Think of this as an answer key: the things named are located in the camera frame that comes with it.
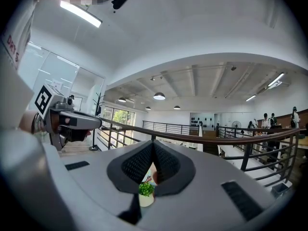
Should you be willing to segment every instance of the standing fan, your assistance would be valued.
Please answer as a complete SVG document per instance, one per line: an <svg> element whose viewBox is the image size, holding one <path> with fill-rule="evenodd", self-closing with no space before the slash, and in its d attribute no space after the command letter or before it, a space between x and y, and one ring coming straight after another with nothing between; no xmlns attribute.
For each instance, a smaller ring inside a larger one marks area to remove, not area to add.
<svg viewBox="0 0 308 231"><path fill-rule="evenodd" d="M232 128L241 128L242 125L241 125L241 123L240 123L239 121L233 121L231 127L232 127Z"/></svg>

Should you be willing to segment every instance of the metal railing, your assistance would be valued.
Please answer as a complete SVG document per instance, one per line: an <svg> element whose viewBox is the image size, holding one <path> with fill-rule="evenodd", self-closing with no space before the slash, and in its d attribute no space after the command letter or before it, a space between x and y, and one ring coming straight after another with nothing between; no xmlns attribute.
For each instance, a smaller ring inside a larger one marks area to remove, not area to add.
<svg viewBox="0 0 308 231"><path fill-rule="evenodd" d="M290 178L292 168L295 162L295 156L297 152L298 145L298 135L300 132L299 128L294 129L248 129L248 128L229 128L229 127L216 127L217 138L203 138L199 136L185 135L182 133L174 133L168 128L165 130L157 131L155 130L155 125L153 128L140 128L131 125L125 125L118 122L114 122L111 120L107 120L101 118L104 121L104 125L100 128L100 132L102 132L105 136L101 136L103 140L105 140L105 145L108 149L116 148L115 143L121 144L122 146L126 146L125 139L119 138L119 136L123 136L123 138L128 138L133 142L139 142L139 140L128 136L125 134L125 131L136 131L144 134L151 135L151 139L155 140L156 137L171 139L175 141L186 141L192 143L202 144L205 148L205 145L232 145L244 152L243 156L225 156L223 157L225 160L243 160L241 164L241 170L244 172L249 172L253 170L259 170L263 168L271 168L274 171L268 175L260 176L255 178L255 180L263 180L275 175L280 175L280 178L270 182L264 187L271 186L276 184L279 181L285 180L287 182ZM289 142L284 142L288 144L288 146L279 148L278 143L285 138L290 138ZM260 165L257 167L249 167L247 168L247 164L249 159L251 160L264 160L266 157L269 160L267 164Z"/></svg>
<svg viewBox="0 0 308 231"><path fill-rule="evenodd" d="M143 121L142 127L153 131L191 135L191 136L198 136L198 131L199 131L198 127L193 127L189 125L179 125L179 124L152 122L152 121Z"/></svg>

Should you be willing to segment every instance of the white shirt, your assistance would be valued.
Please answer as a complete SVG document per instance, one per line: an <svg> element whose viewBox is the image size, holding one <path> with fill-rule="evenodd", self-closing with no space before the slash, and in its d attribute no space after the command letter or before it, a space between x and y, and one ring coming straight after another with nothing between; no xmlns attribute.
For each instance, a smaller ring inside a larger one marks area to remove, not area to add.
<svg viewBox="0 0 308 231"><path fill-rule="evenodd" d="M263 119L261 127L262 128L270 128L270 119L268 119L268 118L266 120Z"/></svg>
<svg viewBox="0 0 308 231"><path fill-rule="evenodd" d="M295 125L296 125L296 128L299 128L299 122L300 122L300 118L298 116L298 113L294 112L294 122L295 122Z"/></svg>
<svg viewBox="0 0 308 231"><path fill-rule="evenodd" d="M8 21L0 40L0 128L16 128L33 91L17 74L30 39L34 0L22 0Z"/></svg>

